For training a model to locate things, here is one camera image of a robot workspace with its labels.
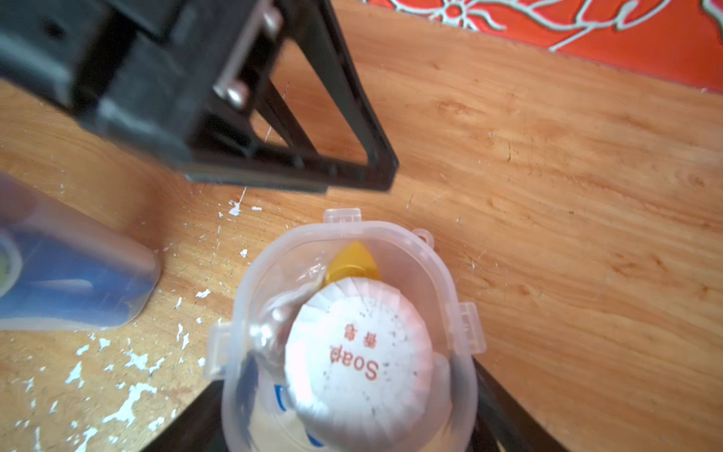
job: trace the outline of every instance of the plastic container latch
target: plastic container latch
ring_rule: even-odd
[[[228,341],[231,338],[231,322],[214,323],[208,331],[206,366],[203,377],[206,380],[223,380],[228,365]]]
[[[324,210],[324,223],[354,223],[362,220],[362,210],[327,209]]]
[[[484,340],[482,325],[479,324],[477,306],[474,303],[460,303],[459,312],[462,315],[464,324],[464,335],[469,344],[469,353],[478,354],[487,351],[487,342]]]
[[[424,243],[428,244],[430,248],[435,248],[435,236],[433,236],[428,230],[414,229],[411,233],[419,237]]]

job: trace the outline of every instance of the clear plastic container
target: clear plastic container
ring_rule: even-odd
[[[211,328],[205,371],[207,378],[225,380],[221,418],[231,452],[334,450],[309,435],[289,409],[284,387],[259,366],[249,327],[263,315],[270,299],[318,281],[331,260],[355,241],[372,254],[382,281],[414,304],[435,356],[449,362],[451,409],[421,450],[465,450],[477,401],[471,355],[486,349],[474,304],[458,302],[449,270],[433,251],[428,231],[362,221],[359,209],[337,209],[326,211],[323,224],[300,226],[270,244],[239,285],[231,323]]]
[[[123,325],[160,274],[148,248],[0,173],[0,330]]]

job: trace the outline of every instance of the wrapped soap bar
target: wrapped soap bar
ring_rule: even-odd
[[[422,418],[432,342],[399,290],[345,278],[301,307],[286,343],[289,396],[307,429],[345,451],[389,448]]]

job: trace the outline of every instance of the wood grain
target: wood grain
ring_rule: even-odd
[[[90,450],[141,448],[149,423],[167,424],[203,388],[208,326],[230,318],[254,257],[326,208],[359,206],[367,219],[435,235],[461,301],[479,309],[489,351],[477,359],[570,450],[721,450],[723,98],[351,0],[334,5],[401,161],[389,194],[249,189],[233,217],[238,187],[189,184],[0,88],[0,166],[163,261],[137,320],[96,332],[111,340],[103,351],[88,333],[0,333],[3,444],[30,450],[40,427],[43,450],[75,450],[75,435],[92,426]],[[293,46],[273,79],[321,152],[359,158]],[[207,298],[194,296],[206,288]],[[165,361],[149,376],[124,366],[130,349]],[[83,387],[64,384],[81,360]],[[141,395],[135,421],[101,423],[136,383],[158,391]]]

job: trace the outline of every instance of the white soap wrapper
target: white soap wrapper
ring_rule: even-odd
[[[399,290],[346,278],[299,311],[286,343],[292,404],[310,432],[346,451],[389,448],[422,418],[432,342]]]
[[[299,308],[321,289],[323,273],[315,281],[276,295],[249,326],[252,351],[274,383],[286,384],[284,375],[286,340]]]

